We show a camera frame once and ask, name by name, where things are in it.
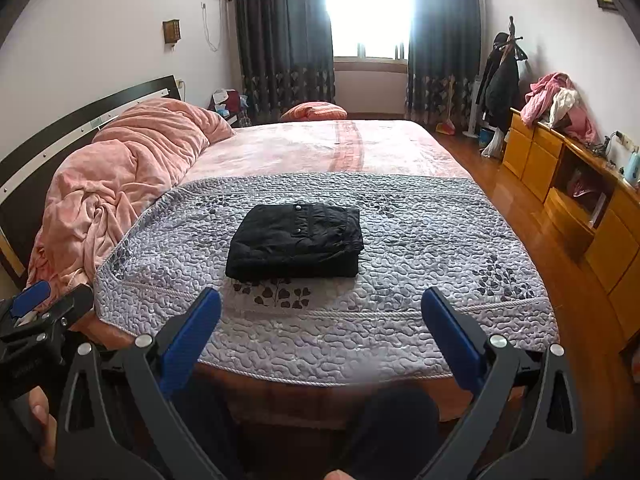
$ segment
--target bottle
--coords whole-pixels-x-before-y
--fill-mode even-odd
[[[625,180],[634,186],[636,182],[638,182],[638,169],[640,166],[640,156],[638,156],[638,152],[633,152],[631,154],[631,158],[629,158],[629,163],[625,168]]]

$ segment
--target pink bedsheet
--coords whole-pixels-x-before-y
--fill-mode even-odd
[[[91,283],[140,213],[178,184],[209,143],[232,135],[216,113],[173,99],[125,111],[56,171],[27,285],[47,280],[50,303]]]
[[[181,184],[212,176],[325,171],[471,178],[409,121],[280,123],[235,132],[204,150]]]

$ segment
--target orange pillow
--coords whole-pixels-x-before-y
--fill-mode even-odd
[[[331,121],[335,119],[346,119],[347,112],[344,108],[331,103],[302,103],[294,106],[285,113],[281,118],[281,123],[290,123],[293,121]]]

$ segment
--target human hand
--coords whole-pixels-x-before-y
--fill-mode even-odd
[[[40,446],[40,459],[53,469],[58,422],[49,414],[49,399],[39,386],[29,392],[29,409],[44,430],[44,442]]]
[[[338,469],[336,471],[331,471],[327,476],[324,477],[324,480],[355,480],[355,478]]]

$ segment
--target wall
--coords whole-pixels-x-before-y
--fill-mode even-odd
[[[640,144],[640,45],[626,21],[596,0],[486,0],[486,42],[514,16],[533,77],[566,72],[601,135],[625,132]]]
[[[138,83],[173,74],[186,82],[186,100],[200,106],[217,88],[237,84],[233,4],[232,34],[223,4],[214,53],[201,2],[216,45],[220,0],[31,0],[0,48],[0,158],[60,117]],[[182,36],[174,50],[162,35],[162,21],[172,19]],[[0,298],[15,291],[0,269]]]
[[[406,74],[336,72],[335,103],[349,113],[404,114]]]

